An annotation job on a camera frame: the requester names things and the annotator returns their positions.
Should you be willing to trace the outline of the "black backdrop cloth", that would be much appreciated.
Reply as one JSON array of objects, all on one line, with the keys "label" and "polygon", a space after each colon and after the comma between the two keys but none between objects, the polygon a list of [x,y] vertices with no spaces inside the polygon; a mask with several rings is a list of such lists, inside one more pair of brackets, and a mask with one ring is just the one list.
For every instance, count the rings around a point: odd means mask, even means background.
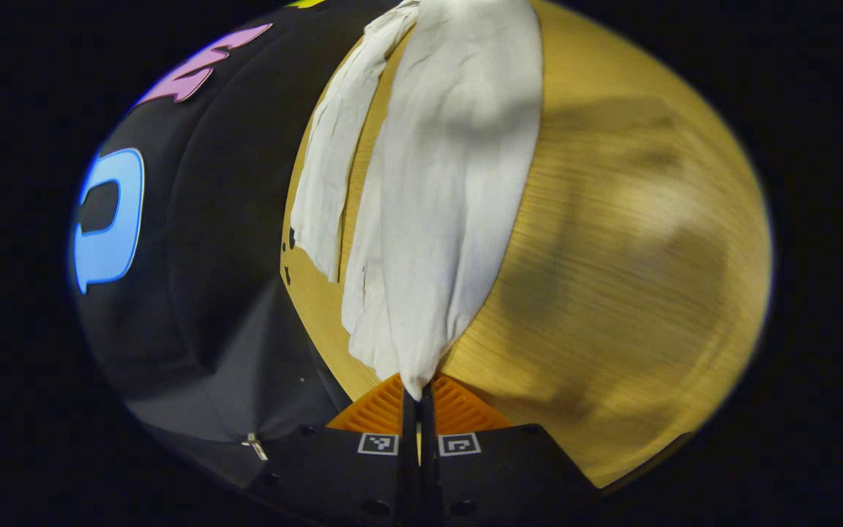
[{"label": "black backdrop cloth", "polygon": [[97,366],[155,440],[247,488],[261,443],[348,398],[285,287],[285,198],[318,98],[397,0],[319,0],[248,21],[177,64],[85,176],[68,279]]}]

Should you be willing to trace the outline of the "white jeans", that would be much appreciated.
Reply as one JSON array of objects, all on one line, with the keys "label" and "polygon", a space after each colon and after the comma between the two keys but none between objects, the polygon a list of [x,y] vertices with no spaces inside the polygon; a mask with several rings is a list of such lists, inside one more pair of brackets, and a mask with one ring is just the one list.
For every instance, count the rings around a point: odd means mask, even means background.
[{"label": "white jeans", "polygon": [[402,0],[315,107],[293,240],[344,284],[349,354],[414,400],[501,270],[542,91],[530,0]]}]

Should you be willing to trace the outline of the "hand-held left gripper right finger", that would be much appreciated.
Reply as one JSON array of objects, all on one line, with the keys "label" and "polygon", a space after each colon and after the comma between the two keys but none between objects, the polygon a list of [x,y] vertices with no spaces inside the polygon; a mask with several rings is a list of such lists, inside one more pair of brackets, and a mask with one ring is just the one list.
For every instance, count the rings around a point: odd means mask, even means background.
[{"label": "hand-held left gripper right finger", "polygon": [[421,399],[421,527],[569,527],[598,488],[539,424],[515,426],[458,381]]}]

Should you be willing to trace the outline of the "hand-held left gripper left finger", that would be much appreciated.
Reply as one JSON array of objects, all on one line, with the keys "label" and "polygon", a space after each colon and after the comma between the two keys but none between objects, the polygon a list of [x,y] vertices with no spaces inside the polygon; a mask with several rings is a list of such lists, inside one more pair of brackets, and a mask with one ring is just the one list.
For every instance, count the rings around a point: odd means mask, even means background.
[{"label": "hand-held left gripper left finger", "polygon": [[252,496],[319,527],[416,527],[417,411],[391,375],[325,426],[264,441]]}]

